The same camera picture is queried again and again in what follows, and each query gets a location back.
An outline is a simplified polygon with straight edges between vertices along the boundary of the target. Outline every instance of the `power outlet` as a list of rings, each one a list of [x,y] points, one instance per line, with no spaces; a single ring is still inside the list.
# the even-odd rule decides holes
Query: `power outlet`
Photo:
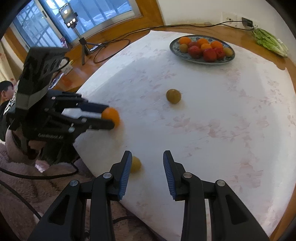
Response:
[[[255,28],[260,28],[260,22],[259,22],[258,20],[253,19],[253,18],[248,18],[248,17],[245,17],[245,16],[238,16],[237,19],[238,19],[239,21],[241,21],[241,20],[242,20],[242,17],[247,18],[247,19],[253,21],[253,26],[254,26]],[[244,26],[244,25],[242,24],[242,22],[238,22],[238,23],[237,23],[237,27],[238,27],[238,28],[242,28],[242,29],[251,29],[251,27]]]
[[[237,21],[237,15],[230,12],[222,12],[222,22]],[[225,25],[237,27],[237,22],[225,23]]]

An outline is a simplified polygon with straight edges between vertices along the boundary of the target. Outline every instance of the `green vegetable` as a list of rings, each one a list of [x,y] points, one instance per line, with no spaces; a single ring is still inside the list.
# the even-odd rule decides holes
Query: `green vegetable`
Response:
[[[277,39],[271,33],[261,28],[257,28],[253,31],[253,34],[256,38],[257,44],[265,47],[272,52],[277,53],[280,56],[288,56],[288,48],[286,47],[286,45],[284,45],[282,41]]]

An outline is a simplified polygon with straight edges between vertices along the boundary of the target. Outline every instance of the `yellow fruit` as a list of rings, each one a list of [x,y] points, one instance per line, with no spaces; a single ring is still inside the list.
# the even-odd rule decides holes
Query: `yellow fruit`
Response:
[[[224,52],[225,52],[225,54],[226,54],[226,57],[231,57],[231,56],[233,56],[233,51],[232,51],[232,49],[231,48],[224,48],[223,49],[224,50]]]
[[[140,161],[139,158],[137,158],[136,156],[133,156],[133,161],[131,164],[131,173],[137,172],[141,169],[142,167],[142,163]]]
[[[166,93],[167,100],[172,104],[177,104],[181,100],[181,93],[178,90],[170,89]]]
[[[188,51],[188,45],[187,44],[181,44],[179,48],[180,48],[180,51],[182,53],[187,53],[187,51]]]

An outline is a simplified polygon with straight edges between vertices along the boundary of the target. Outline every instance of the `blue and white plate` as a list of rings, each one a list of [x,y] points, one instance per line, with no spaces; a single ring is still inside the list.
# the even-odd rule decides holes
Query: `blue and white plate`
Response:
[[[216,38],[213,38],[213,37],[209,37],[209,36],[205,36],[205,35],[187,35],[187,36],[183,36],[183,37],[189,37],[192,41],[195,41],[195,42],[197,40],[201,39],[201,38],[204,38],[204,39],[208,40],[209,43],[217,40],[217,41],[219,41],[219,42],[221,42],[223,44],[223,47],[228,47],[228,48],[232,49],[232,51],[233,51],[233,55],[231,57],[224,57],[224,59],[217,60],[215,62],[206,62],[203,59],[203,57],[200,57],[199,59],[195,59],[195,58],[192,58],[188,53],[182,53],[180,51],[180,49],[179,49],[179,46],[180,46],[179,45],[179,39],[181,37],[180,38],[177,38],[177,39],[175,39],[174,41],[171,42],[170,49],[171,49],[171,51],[175,55],[177,55],[177,56],[179,56],[179,57],[181,57],[181,58],[183,58],[183,59],[185,59],[187,61],[198,63],[198,64],[215,65],[215,64],[225,64],[225,63],[228,63],[231,60],[233,60],[234,57],[235,57],[235,52],[234,52],[233,48],[229,44],[227,44],[227,43],[225,43],[225,42],[223,42],[223,41],[221,41],[219,39],[216,39]]]

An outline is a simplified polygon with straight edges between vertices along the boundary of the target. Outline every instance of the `cable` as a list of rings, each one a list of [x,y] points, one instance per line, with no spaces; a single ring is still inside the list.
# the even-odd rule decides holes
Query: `cable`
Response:
[[[3,168],[0,167],[0,171],[4,172],[10,176],[14,176],[14,177],[18,177],[18,178],[23,178],[23,179],[29,179],[29,180],[52,180],[52,179],[57,179],[57,178],[62,178],[62,177],[70,177],[73,176],[75,174],[77,174],[79,172],[79,169],[73,164],[70,163],[75,169],[76,171],[73,173],[67,173],[67,174],[60,174],[60,175],[53,175],[53,176],[26,176],[26,175],[21,175],[21,174],[17,174],[14,172],[10,172],[7,171]]]
[[[14,194],[15,196],[17,196],[34,214],[35,216],[40,220],[41,216],[40,214],[31,206],[30,203],[27,202],[26,199],[24,199],[16,190],[14,190],[13,188],[11,188],[10,186],[8,186],[5,182],[2,182],[0,180],[0,184],[2,186],[4,186],[6,189],[8,189],[12,194]]]
[[[120,218],[117,218],[117,219],[113,219],[113,224],[116,224],[122,220],[126,220],[126,219],[138,219],[136,216],[125,216],[125,217],[120,217]]]
[[[237,28],[237,27],[234,27],[234,26],[229,26],[229,25],[226,25],[226,24],[221,24],[221,25],[231,27],[231,28],[234,28],[234,29],[246,30],[246,31],[253,31],[255,29],[254,26],[251,29],[245,29],[245,28]]]
[[[123,49],[125,49],[127,46],[130,45],[131,41],[130,41],[129,39],[121,39],[121,40],[117,40],[117,41],[112,42],[112,43],[120,42],[120,41],[123,41],[123,40],[127,40],[127,41],[128,41],[128,44],[127,44],[126,46],[124,46],[124,47],[121,49],[121,50],[123,50]],[[118,54],[118,53],[121,51],[121,50],[119,50],[119,51],[117,51],[115,54],[109,56],[108,58],[105,58],[105,59],[103,59],[103,60],[101,60],[101,61],[96,62],[96,61],[95,61],[95,60],[96,60],[96,57],[98,56],[98,54],[100,53],[100,51],[101,51],[103,48],[106,48],[107,46],[108,46],[108,44],[107,44],[106,46],[103,46],[102,48],[99,49],[99,51],[97,52],[96,56],[94,57],[94,63],[95,63],[95,64],[99,64],[99,63],[101,63],[101,62],[104,62],[104,61],[108,60],[109,58],[112,58],[114,55]]]
[[[126,34],[123,34],[123,35],[121,35],[121,36],[119,36],[119,37],[117,37],[117,38],[115,38],[113,40],[110,40],[110,41],[105,42],[104,43],[104,46],[102,48],[100,48],[99,51],[97,52],[97,54],[95,55],[95,57],[94,57],[94,63],[95,64],[98,64],[98,63],[104,62],[107,59],[109,59],[109,58],[113,57],[114,55],[118,54],[121,50],[125,49],[127,46],[129,46],[130,43],[131,43],[131,41],[129,39],[127,39],[128,36],[130,36],[132,34],[135,34],[135,33],[145,32],[145,31],[148,31],[148,30],[153,30],[153,29],[158,29],[158,28],[175,28],[175,27],[211,28],[211,27],[215,27],[215,26],[218,26],[218,25],[224,25],[224,26],[231,27],[231,28],[234,28],[234,29],[246,30],[246,31],[252,31],[255,28],[254,26],[251,29],[236,28],[236,27],[229,26],[229,25],[226,25],[225,24],[225,23],[233,23],[233,22],[240,23],[240,22],[243,22],[243,21],[225,21],[225,22],[222,22],[222,23],[217,23],[217,24],[212,24],[212,25],[206,25],[206,26],[197,26],[197,25],[194,25],[194,24],[172,24],[172,25],[162,25],[162,26],[157,26],[157,27],[141,28],[141,29],[138,29],[138,30],[134,30],[134,31],[128,32]],[[109,56],[108,58],[105,58],[104,60],[101,60],[101,61],[96,62],[96,57],[98,56],[99,52],[103,48],[106,48],[110,43],[115,43],[115,42],[119,42],[119,41],[122,41],[122,40],[127,40],[127,41],[129,41],[129,43],[125,47],[123,47],[122,49],[120,49],[118,52],[116,52],[115,54]]]
[[[64,67],[66,67],[68,65],[68,63],[70,63],[70,59],[68,57],[64,57],[63,59],[66,59],[67,60],[67,63],[63,67],[60,67],[56,72],[59,72],[61,69],[63,69]]]

